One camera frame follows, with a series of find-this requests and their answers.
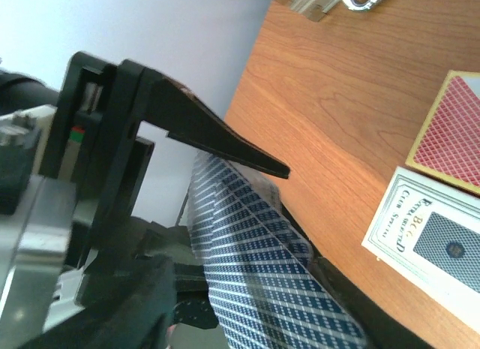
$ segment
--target blue and white cloth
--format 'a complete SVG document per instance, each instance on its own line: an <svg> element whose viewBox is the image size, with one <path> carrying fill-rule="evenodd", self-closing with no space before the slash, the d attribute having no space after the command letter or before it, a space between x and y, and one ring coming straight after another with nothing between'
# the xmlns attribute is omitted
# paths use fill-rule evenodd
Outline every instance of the blue and white cloth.
<svg viewBox="0 0 480 349"><path fill-rule="evenodd" d="M280 214L269 180L200 152L188 208L192 249L230 347L365 347L360 326L308 272L311 247Z"/></svg>

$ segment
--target red playing card deck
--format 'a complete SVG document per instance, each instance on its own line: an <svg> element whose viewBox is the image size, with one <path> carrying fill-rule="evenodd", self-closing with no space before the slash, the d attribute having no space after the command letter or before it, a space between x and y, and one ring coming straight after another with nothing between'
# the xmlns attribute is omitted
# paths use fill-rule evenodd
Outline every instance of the red playing card deck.
<svg viewBox="0 0 480 349"><path fill-rule="evenodd" d="M450 71L406 165L480 194L480 74Z"/></svg>

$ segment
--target white wall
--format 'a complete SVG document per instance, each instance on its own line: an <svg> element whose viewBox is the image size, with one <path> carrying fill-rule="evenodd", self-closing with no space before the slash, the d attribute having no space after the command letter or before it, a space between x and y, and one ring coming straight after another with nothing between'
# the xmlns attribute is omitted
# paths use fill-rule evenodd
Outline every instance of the white wall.
<svg viewBox="0 0 480 349"><path fill-rule="evenodd" d="M129 58L190 86L223 116L270 0L0 0L0 57L59 89L68 59L85 50ZM174 224L194 150L143 125L157 143L134 214Z"/></svg>

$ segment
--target black tube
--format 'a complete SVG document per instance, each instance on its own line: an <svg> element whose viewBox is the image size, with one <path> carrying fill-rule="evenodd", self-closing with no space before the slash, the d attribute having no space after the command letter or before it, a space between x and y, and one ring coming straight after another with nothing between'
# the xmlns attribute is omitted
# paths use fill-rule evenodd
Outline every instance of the black tube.
<svg viewBox="0 0 480 349"><path fill-rule="evenodd" d="M0 116L40 105L56 106L59 94L40 81L0 70Z"/></svg>

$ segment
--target wooden table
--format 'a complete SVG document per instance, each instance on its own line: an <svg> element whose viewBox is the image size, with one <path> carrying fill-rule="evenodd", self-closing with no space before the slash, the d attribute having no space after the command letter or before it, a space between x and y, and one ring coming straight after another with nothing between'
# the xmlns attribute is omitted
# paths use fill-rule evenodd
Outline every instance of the wooden table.
<svg viewBox="0 0 480 349"><path fill-rule="evenodd" d="M321 23L274 3L226 120L291 166L275 180L287 208L371 299L435 347L480 347L361 247L449 69L480 71L480 0L386 0Z"/></svg>

